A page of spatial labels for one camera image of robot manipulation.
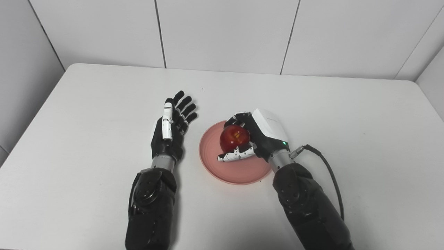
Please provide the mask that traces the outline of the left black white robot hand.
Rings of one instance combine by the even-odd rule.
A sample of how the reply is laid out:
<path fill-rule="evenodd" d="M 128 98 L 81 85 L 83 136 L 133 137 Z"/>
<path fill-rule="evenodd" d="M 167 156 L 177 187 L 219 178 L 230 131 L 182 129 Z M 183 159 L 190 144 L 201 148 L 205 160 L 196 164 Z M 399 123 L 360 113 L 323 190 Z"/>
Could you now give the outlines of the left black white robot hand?
<path fill-rule="evenodd" d="M 184 135 L 198 117 L 196 109 L 192 97 L 186 95 L 183 90 L 165 100 L 151 141 L 153 158 L 167 155 L 172 157 L 175 163 L 182 160 Z"/>

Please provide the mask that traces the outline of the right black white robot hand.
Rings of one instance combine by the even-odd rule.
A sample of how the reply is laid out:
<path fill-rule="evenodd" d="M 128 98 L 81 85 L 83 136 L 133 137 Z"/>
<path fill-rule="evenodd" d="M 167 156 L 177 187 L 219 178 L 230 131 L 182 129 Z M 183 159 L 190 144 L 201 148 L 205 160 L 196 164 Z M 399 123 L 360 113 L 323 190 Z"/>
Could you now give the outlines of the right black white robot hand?
<path fill-rule="evenodd" d="M 276 152 L 290 151 L 288 136 L 281 122 L 268 110 L 255 109 L 253 112 L 238 112 L 225 122 L 224 128 L 229 125 L 239 125 L 246 129 L 249 132 L 249 142 L 218 155 L 219 162 L 228 163 L 252 156 L 268 161 Z"/>

